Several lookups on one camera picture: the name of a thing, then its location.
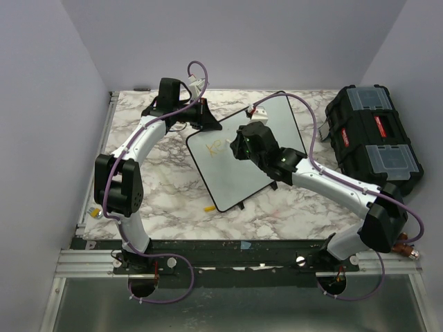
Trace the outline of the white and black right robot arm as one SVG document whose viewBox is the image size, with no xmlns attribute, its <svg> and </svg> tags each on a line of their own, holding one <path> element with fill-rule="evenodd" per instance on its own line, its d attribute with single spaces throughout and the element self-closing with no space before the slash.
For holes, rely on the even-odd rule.
<svg viewBox="0 0 443 332">
<path fill-rule="evenodd" d="M 280 147 L 262 122 L 240 126 L 230 148 L 235 159 L 251 161 L 272 180 L 311 190 L 360 218 L 358 224 L 327 238 L 318 254 L 323 269 L 336 270 L 348 257 L 366 250 L 389 253 L 396 245 L 407 215 L 395 185 L 360 183 L 303 152 Z"/>
</svg>

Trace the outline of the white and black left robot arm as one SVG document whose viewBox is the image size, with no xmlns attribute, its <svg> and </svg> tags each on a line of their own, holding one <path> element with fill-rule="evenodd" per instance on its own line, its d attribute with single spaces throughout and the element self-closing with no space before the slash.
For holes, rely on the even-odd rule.
<svg viewBox="0 0 443 332">
<path fill-rule="evenodd" d="M 143 202 L 141 165 L 155 144 L 178 122 L 203 131 L 218 131 L 203 97 L 205 78 L 188 76 L 190 83 L 163 78 L 157 96 L 142 111 L 134 132 L 111 154 L 100 154 L 94 165 L 94 201 L 103 214 L 113 219 L 122 237 L 121 264 L 138 273 L 148 272 L 154 263 L 151 239 L 144 230 L 139 209 Z"/>
</svg>

